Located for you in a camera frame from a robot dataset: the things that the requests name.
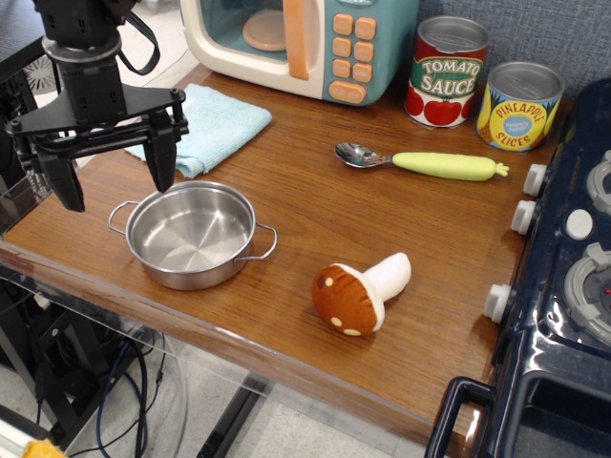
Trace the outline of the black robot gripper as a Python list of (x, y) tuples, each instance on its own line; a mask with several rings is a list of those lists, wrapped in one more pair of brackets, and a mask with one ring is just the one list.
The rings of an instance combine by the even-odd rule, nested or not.
[(61, 93), (49, 105), (6, 124), (22, 160), (37, 160), (67, 210), (85, 211), (72, 159), (140, 146), (157, 190), (173, 184), (177, 144), (188, 123), (178, 89), (124, 84), (116, 57), (121, 40), (110, 35), (97, 46), (66, 46), (43, 37), (44, 54), (57, 66)]

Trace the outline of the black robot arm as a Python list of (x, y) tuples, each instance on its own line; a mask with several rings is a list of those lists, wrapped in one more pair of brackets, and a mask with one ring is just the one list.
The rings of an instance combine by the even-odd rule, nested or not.
[(85, 210), (74, 161), (141, 146), (159, 192), (174, 183), (177, 144), (188, 132), (179, 89), (122, 82), (119, 27), (142, 21), (132, 1), (37, 1), (42, 49), (57, 66), (62, 90), (48, 105), (6, 125), (22, 167), (41, 174), (63, 205)]

